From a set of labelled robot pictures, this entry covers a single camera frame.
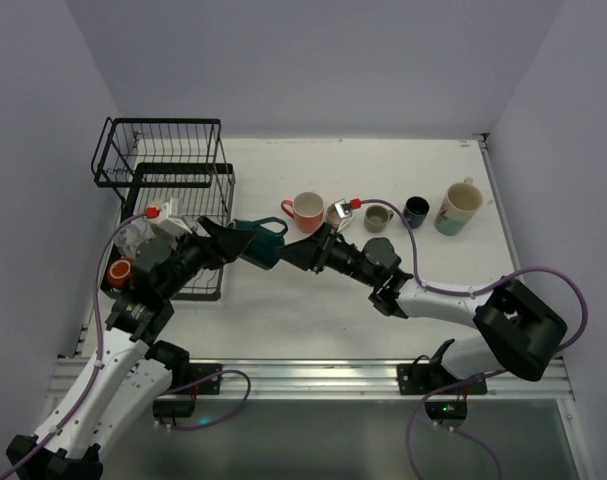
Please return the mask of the dark teal mug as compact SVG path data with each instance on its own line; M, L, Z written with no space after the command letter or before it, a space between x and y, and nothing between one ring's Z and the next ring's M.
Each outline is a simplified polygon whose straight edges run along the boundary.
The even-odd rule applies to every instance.
M265 217L258 220L234 219L229 228L249 231L252 241L245 248L240 258L263 270L272 269L279 262L278 250L285 245L288 224L277 217Z

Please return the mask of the small orange red mug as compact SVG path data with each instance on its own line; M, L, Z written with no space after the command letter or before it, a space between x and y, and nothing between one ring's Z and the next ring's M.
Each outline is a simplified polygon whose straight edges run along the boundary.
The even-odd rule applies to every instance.
M132 276L132 260L120 258L109 265L106 272L108 285L113 289L121 290L127 286Z

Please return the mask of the olive brown small mug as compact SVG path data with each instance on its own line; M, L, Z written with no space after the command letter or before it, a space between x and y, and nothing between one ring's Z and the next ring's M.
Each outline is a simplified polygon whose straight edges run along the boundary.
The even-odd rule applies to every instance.
M370 233L381 233L394 216L391 209L382 205L371 205L365 211L364 226Z

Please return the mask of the clear faceted glass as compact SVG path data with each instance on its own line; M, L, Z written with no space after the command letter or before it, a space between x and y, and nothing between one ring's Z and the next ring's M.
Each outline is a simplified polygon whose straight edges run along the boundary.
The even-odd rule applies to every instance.
M140 223L131 223L119 230L114 237L114 245L122 257L136 257L139 247L147 239L146 230Z

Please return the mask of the large orange mug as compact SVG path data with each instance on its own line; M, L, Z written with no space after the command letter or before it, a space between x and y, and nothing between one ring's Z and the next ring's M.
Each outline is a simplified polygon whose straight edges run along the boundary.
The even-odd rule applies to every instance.
M300 193L293 200L283 200L280 207L303 233L315 232L323 222L324 202L317 193Z

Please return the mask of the dark blue glazed mug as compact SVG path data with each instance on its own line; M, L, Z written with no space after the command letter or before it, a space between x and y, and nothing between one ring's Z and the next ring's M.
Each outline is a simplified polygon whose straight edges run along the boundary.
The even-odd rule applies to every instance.
M405 202L403 208L403 217L407 220L412 229L417 229L424 223L429 213L429 202L420 196L412 196Z

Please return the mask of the tall cream teal coral mug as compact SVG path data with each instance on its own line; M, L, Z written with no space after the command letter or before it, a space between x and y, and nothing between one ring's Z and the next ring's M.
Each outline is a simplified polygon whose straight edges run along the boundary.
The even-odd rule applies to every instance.
M452 184L446 190L434 226L445 236L458 235L482 207L484 197L472 178Z

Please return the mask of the speckled beige small cup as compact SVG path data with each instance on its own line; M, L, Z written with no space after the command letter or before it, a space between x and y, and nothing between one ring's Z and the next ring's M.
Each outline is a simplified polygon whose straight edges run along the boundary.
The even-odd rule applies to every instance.
M337 213L334 205L328 207L326 211L326 222L330 224L334 229L338 229L341 224L341 217Z

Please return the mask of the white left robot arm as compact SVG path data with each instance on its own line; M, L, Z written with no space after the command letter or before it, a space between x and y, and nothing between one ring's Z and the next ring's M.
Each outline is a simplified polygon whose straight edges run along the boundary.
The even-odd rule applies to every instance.
M190 355L159 338L172 299L203 270L235 261L253 233L207 217L174 240L155 236L135 254L108 318L97 317L97 347L65 397L31 435L17 435L6 455L21 479L98 479L111 440L160 395L192 389Z

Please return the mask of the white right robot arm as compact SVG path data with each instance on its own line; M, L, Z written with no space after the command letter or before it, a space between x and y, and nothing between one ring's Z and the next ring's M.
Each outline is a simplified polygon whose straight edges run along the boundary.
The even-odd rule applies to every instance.
M367 285L370 302L387 317L427 318L476 329L473 338L445 341L430 359L455 379L503 369L538 381L568 330L565 321L518 280L462 296L420 285L401 269L401 259L385 237L357 248L324 224L309 237L280 248L278 255L301 270L320 273L329 268Z

